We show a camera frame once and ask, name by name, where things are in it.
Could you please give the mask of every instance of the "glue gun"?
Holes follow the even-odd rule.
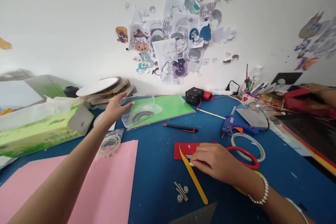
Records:
[[[227,118],[225,118],[225,120],[222,124],[222,127],[221,127],[222,138],[225,136],[226,133],[227,134],[231,133],[231,131],[233,129],[238,130],[241,134],[243,134],[244,130],[251,133],[252,135],[258,134],[259,130],[252,127],[251,125],[235,121],[235,119],[233,117],[233,113],[235,112],[235,110],[236,110],[236,106],[233,107],[233,110],[232,110],[231,114],[228,115]]]

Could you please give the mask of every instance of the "plastic bottle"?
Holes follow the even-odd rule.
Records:
[[[253,68],[251,72],[249,73],[248,77],[252,81],[254,77],[254,86],[258,85],[262,76],[262,70],[263,66],[262,65],[257,65],[257,67]]]

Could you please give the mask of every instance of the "pink paper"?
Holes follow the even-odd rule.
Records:
[[[122,143],[108,158],[94,161],[69,224],[128,223],[138,140]],[[39,160],[18,169],[0,187],[1,223],[7,223],[66,156]]]

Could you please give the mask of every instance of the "red pen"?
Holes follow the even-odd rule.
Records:
[[[184,130],[184,131],[187,131],[187,132],[197,132],[198,131],[198,129],[195,129],[195,128],[187,128],[187,127],[171,125],[171,124],[163,124],[163,126],[171,127],[171,128],[177,128],[177,129]]]

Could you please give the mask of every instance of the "blue table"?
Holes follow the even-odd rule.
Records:
[[[201,109],[226,116],[238,101],[225,97],[202,102]],[[92,111],[95,116],[101,110]],[[243,121],[236,112],[235,118]],[[161,123],[145,126],[124,133],[122,141],[139,140],[134,172],[131,207],[128,223],[168,223],[182,215],[204,207],[200,195],[182,160],[174,160],[175,142],[219,142],[231,145],[221,138],[222,119],[198,111],[197,113],[168,120],[171,124],[198,127],[198,133],[163,127]],[[116,128],[123,128],[118,120]],[[254,137],[264,148],[266,159],[260,163],[259,172],[282,196],[303,204],[317,223],[334,223],[336,219],[336,185],[320,173],[308,161],[280,139],[271,130]],[[0,172],[4,183],[18,168],[30,161],[69,154],[83,138],[19,158]],[[259,151],[244,138],[236,144],[258,157]],[[232,154],[243,161],[235,152]],[[248,197],[232,186],[217,181],[194,168],[195,174],[209,200],[218,201],[212,223],[270,223],[267,215]],[[187,202],[178,203],[174,181],[188,186]]]

